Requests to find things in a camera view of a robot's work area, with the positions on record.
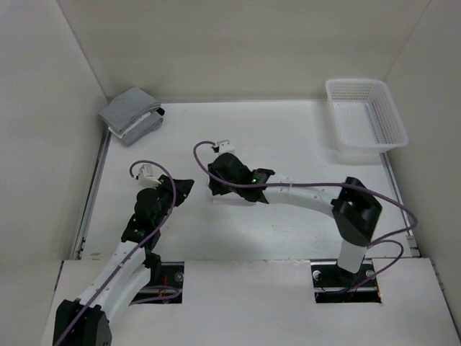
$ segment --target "bolt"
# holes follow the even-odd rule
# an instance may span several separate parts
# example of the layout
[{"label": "bolt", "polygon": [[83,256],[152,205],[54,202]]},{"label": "bolt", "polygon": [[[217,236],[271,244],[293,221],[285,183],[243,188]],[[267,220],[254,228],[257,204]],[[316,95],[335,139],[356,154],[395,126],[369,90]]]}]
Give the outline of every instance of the bolt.
[{"label": "bolt", "polygon": [[184,280],[184,274],[182,272],[177,272],[176,274],[174,274],[174,280],[177,283],[181,283]]},{"label": "bolt", "polygon": [[321,271],[320,270],[314,270],[312,273],[312,278],[315,281],[318,281],[320,279]]}]

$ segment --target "white wall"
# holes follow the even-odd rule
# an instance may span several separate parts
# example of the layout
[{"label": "white wall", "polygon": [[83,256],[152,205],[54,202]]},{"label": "white wall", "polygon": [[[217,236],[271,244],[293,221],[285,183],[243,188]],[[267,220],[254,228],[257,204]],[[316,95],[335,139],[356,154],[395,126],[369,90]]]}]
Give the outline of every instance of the white wall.
[{"label": "white wall", "polygon": [[55,0],[0,3],[0,263],[68,255],[106,101]]},{"label": "white wall", "polygon": [[410,136],[392,151],[421,253],[435,260],[461,326],[461,1],[431,0],[387,77]]},{"label": "white wall", "polygon": [[383,79],[429,0],[59,0],[108,97],[326,97]]}]

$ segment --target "robotic arm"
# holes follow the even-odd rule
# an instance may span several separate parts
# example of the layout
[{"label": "robotic arm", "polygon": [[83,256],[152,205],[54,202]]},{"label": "robotic arm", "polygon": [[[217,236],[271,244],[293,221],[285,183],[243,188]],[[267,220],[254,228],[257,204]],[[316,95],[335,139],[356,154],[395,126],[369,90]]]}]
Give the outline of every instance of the robotic arm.
[{"label": "robotic arm", "polygon": [[[296,183],[271,169],[258,168],[251,171],[233,154],[233,147],[228,141],[218,142],[213,150],[219,156],[208,164],[208,172],[226,182],[239,185]],[[353,177],[347,177],[345,183],[364,187]],[[373,196],[347,188],[343,188],[339,196],[335,197],[324,189],[315,187],[238,188],[222,184],[213,178],[210,178],[208,186],[213,195],[234,192],[249,202],[296,205],[332,217],[343,239],[337,265],[354,274],[359,271],[382,210],[381,204]]]},{"label": "robotic arm", "polygon": [[[160,238],[160,231],[143,246],[138,245],[154,232],[168,215],[173,202],[173,186],[170,179],[164,175],[158,180],[153,180],[157,184],[155,189],[147,188],[138,193],[135,213],[128,221],[121,242],[109,263],[75,301],[64,300],[58,307],[53,335],[54,345],[70,324],[74,323],[71,331],[60,342],[61,346],[110,346],[110,326],[115,324],[140,289],[158,273],[161,259],[152,250]],[[174,179],[174,184],[177,207],[189,195],[194,180]],[[121,261],[136,247],[138,249],[121,265]],[[89,304],[84,315],[73,322],[80,310],[104,285],[104,290]]]}]

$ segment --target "plastic basket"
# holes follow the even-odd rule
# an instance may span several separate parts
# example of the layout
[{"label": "plastic basket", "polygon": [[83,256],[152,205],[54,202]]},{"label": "plastic basket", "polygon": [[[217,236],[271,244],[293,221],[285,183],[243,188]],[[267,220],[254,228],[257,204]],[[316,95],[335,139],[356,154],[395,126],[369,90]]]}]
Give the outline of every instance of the plastic basket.
[{"label": "plastic basket", "polygon": [[408,144],[400,114],[383,81],[330,79],[326,93],[340,151],[384,153]]}]

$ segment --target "gray cloth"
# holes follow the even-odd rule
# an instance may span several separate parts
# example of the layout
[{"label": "gray cloth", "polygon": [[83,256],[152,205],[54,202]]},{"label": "gray cloth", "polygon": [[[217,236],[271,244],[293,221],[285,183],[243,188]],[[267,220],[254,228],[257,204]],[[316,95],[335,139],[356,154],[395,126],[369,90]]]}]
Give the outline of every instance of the gray cloth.
[{"label": "gray cloth", "polygon": [[129,130],[123,137],[122,142],[127,146],[138,141],[141,137],[147,135],[150,132],[153,132],[160,128],[162,122],[164,121],[163,117],[157,112],[152,112],[146,119],[141,121],[136,125],[132,130]]},{"label": "gray cloth", "polygon": [[[160,106],[161,104],[157,99],[154,99],[151,95],[145,93],[143,90],[139,89],[136,86],[124,92],[123,94],[115,97],[110,102],[110,105],[108,105],[101,112],[99,112],[99,115],[101,115],[103,121],[105,121],[105,123],[108,124],[109,127],[111,127],[114,133],[121,135],[137,119],[139,119],[147,112],[151,112],[152,115],[158,115],[160,117],[160,115],[156,113],[156,110]],[[143,123],[146,121],[147,119],[143,120],[140,123],[140,125],[143,125],[144,129],[146,128],[144,127],[145,124]],[[137,130],[136,133],[143,133],[143,131]]]}]

